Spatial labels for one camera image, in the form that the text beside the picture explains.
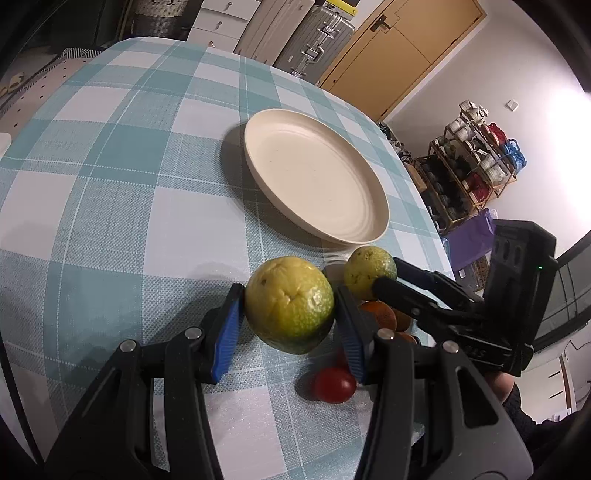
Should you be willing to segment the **person's right hand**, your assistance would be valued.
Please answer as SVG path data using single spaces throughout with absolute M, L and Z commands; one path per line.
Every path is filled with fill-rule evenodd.
M 514 388 L 514 377 L 504 372 L 497 372 L 486 374 L 485 379 L 498 400 L 504 403 Z

